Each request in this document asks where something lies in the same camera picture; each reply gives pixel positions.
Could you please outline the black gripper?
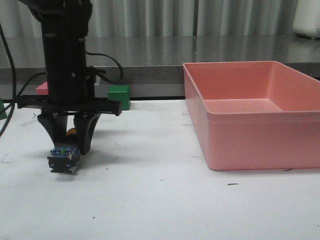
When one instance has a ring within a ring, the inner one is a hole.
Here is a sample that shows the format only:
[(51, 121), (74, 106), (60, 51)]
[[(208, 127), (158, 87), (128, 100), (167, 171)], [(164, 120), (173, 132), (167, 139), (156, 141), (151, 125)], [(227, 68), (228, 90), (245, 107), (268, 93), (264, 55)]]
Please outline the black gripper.
[[(101, 76), (104, 72), (94, 67), (85, 67), (78, 71), (50, 70), (47, 73), (48, 94), (18, 96), (17, 106), (56, 112), (78, 112), (73, 119), (76, 145), (80, 154), (86, 155), (91, 149), (100, 113), (116, 116), (122, 113), (120, 101), (95, 96), (96, 76)], [(41, 113), (37, 116), (37, 120), (50, 136), (54, 146), (62, 146), (67, 142), (66, 115), (54, 116), (52, 113)]]

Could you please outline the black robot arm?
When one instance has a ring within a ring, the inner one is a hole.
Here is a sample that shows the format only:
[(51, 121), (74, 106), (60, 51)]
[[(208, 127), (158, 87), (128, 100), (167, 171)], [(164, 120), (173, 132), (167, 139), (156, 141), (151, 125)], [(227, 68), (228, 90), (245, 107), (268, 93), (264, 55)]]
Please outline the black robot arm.
[(89, 0), (27, 0), (40, 22), (48, 95), (22, 95), (19, 108), (39, 108), (38, 121), (53, 144), (74, 145), (82, 155), (91, 148), (101, 114), (120, 115), (121, 103), (95, 96), (102, 71), (87, 66), (86, 36), (93, 6)]

